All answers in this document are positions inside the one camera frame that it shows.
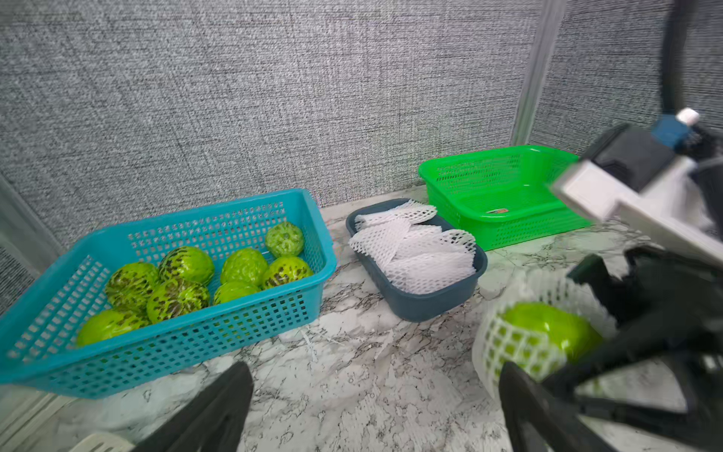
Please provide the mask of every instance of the custard apple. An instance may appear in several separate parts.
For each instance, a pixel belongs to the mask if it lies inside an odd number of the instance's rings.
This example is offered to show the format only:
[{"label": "custard apple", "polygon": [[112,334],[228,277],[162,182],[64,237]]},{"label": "custard apple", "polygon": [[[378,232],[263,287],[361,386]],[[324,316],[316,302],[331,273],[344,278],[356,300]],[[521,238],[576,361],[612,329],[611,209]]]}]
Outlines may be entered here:
[{"label": "custard apple", "polygon": [[221,284],[221,287],[219,287],[213,295],[213,304],[232,302],[235,299],[256,294],[257,292],[261,292],[261,289],[247,282],[229,281],[228,283]]},{"label": "custard apple", "polygon": [[170,251],[158,264],[161,279],[182,278],[203,284],[211,282],[215,268],[211,256],[196,247],[180,247]]},{"label": "custard apple", "polygon": [[87,346],[148,325],[148,319],[137,312],[115,307],[88,319],[78,333],[76,344],[79,347]]},{"label": "custard apple", "polygon": [[295,256],[284,256],[273,261],[264,273],[263,288],[270,289],[313,275],[309,264]]},{"label": "custard apple", "polygon": [[106,296],[114,307],[145,311],[153,290],[161,283],[158,269],[147,262],[134,262],[120,267],[106,284]]},{"label": "custard apple", "polygon": [[261,285],[261,278],[269,268],[259,250],[244,248],[228,256],[221,270],[221,284],[229,281],[245,281],[253,286]]},{"label": "custard apple", "polygon": [[502,319],[516,327],[547,334],[571,362],[604,342],[586,319],[545,303],[518,303]]},{"label": "custard apple", "polygon": [[151,323],[158,323],[208,307],[211,294],[205,286],[186,279],[169,279],[156,288],[146,311]]},{"label": "custard apple", "polygon": [[266,248],[274,257],[298,256],[304,250],[304,235],[301,229],[284,221],[266,233]]}]

